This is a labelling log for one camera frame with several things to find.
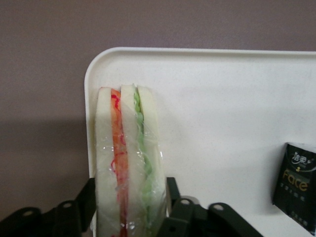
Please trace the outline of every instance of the sandwich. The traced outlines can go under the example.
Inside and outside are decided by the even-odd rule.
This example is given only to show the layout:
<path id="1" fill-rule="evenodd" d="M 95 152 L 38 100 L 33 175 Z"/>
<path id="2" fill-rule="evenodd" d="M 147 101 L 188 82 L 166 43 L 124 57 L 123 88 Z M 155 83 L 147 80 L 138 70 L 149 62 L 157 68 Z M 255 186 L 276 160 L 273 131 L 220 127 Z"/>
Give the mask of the sandwich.
<path id="1" fill-rule="evenodd" d="M 134 85 L 100 88 L 95 141 L 97 236 L 155 236 L 166 203 L 151 91 Z"/>

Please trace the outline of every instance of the plastic wrap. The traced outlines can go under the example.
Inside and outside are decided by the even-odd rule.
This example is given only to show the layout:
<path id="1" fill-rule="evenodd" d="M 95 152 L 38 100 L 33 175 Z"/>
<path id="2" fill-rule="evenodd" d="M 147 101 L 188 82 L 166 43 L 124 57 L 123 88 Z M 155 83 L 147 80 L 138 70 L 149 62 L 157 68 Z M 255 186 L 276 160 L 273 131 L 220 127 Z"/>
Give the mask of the plastic wrap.
<path id="1" fill-rule="evenodd" d="M 165 217 L 165 176 L 151 91 L 99 89 L 95 120 L 98 237 L 155 236 Z"/>

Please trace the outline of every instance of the white tray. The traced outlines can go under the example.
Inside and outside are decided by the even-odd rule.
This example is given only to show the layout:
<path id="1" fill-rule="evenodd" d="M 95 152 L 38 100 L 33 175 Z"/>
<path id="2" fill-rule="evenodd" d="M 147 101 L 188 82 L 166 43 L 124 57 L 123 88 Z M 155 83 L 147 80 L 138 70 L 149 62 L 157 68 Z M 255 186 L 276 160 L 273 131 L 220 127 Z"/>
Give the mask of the white tray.
<path id="1" fill-rule="evenodd" d="M 285 142 L 316 144 L 316 53 L 112 48 L 85 76 L 89 172 L 101 86 L 152 88 L 167 176 L 225 202 L 265 237 L 309 237 L 271 204 Z"/>

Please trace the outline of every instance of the green filling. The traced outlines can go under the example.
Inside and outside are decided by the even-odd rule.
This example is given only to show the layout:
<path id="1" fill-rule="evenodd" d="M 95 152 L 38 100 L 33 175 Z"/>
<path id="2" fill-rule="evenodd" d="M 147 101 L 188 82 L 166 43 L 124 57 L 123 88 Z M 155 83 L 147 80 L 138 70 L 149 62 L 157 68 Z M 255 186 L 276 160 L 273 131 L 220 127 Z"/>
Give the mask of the green filling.
<path id="1" fill-rule="evenodd" d="M 153 190 L 153 167 L 152 164 L 146 154 L 146 149 L 144 146 L 144 115 L 141 111 L 141 105 L 140 105 L 140 97 L 138 90 L 135 89 L 134 92 L 134 104 L 135 104 L 135 111 L 137 114 L 137 125 L 138 125 L 138 136 L 137 136 L 137 142 L 138 142 L 138 149 L 140 153 L 143 155 L 144 163 L 145 163 L 145 184 L 142 189 L 142 200 L 144 208 L 146 209 L 147 215 L 146 215 L 146 226 L 147 228 L 151 227 L 151 217 L 149 215 L 150 213 L 150 206 L 151 206 L 151 199 L 152 199 L 152 190 Z"/>

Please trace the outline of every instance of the shredded carrot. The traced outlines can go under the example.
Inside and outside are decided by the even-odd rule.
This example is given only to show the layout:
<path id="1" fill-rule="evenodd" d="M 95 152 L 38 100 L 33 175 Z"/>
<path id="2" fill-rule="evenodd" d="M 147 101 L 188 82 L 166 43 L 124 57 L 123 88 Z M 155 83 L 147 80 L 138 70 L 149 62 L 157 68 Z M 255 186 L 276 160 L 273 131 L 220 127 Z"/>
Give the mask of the shredded carrot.
<path id="1" fill-rule="evenodd" d="M 118 181 L 117 192 L 121 222 L 119 237 L 127 237 L 128 159 L 122 126 L 120 92 L 114 89 L 111 89 L 111 122 L 114 146 L 114 159 L 111 166 L 115 171 Z"/>

